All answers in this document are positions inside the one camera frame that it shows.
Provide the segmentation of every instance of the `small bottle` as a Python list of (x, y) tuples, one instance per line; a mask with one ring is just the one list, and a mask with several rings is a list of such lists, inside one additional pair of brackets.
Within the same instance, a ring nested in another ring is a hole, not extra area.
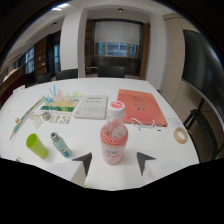
[(121, 161), (128, 140), (128, 129), (123, 123), (124, 114), (124, 103), (111, 102), (107, 109), (107, 123), (100, 132), (103, 158), (111, 165)]
[(64, 139), (58, 135), (57, 132), (51, 133), (51, 139), (53, 140), (53, 144), (55, 148), (66, 158), (69, 158), (72, 155), (72, 152), (66, 145)]

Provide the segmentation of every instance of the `ceiling light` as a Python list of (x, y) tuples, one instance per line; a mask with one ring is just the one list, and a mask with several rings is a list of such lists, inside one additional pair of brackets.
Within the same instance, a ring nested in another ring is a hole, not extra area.
[(68, 6), (68, 4), (67, 4), (67, 3), (63, 3), (63, 4), (61, 4), (61, 5), (58, 5), (57, 7), (59, 7), (59, 8), (64, 8), (64, 7), (66, 7), (66, 6)]
[(61, 10), (62, 10), (62, 8), (52, 8), (51, 10), (61, 11)]

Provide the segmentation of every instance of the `white wall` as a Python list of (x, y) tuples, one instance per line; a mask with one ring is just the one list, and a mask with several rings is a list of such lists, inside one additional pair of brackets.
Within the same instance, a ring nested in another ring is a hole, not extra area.
[(160, 90), (166, 62), (166, 26), (163, 17), (152, 13), (150, 16), (151, 24), (151, 44), (149, 64), (146, 80), (157, 90)]
[(79, 78), (85, 77), (85, 29), (87, 12), (83, 7), (66, 14), (60, 40), (61, 70), (79, 69)]

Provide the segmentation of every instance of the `bottle cap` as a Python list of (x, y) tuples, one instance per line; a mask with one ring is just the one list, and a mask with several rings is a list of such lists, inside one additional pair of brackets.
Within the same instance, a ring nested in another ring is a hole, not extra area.
[(51, 133), (51, 139), (54, 141), (54, 142), (58, 142), (60, 140), (59, 136), (58, 136), (58, 133), (57, 132), (52, 132)]
[(125, 105), (121, 101), (112, 101), (108, 105), (107, 113), (114, 119), (119, 119), (125, 115)]

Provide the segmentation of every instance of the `orange book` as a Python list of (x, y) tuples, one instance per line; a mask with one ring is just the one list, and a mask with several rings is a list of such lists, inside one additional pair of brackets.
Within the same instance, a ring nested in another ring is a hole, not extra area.
[(138, 124), (131, 119), (134, 118), (144, 125), (151, 125), (155, 120), (156, 126), (167, 126), (166, 119), (151, 93), (119, 89), (117, 101), (125, 104), (125, 123)]

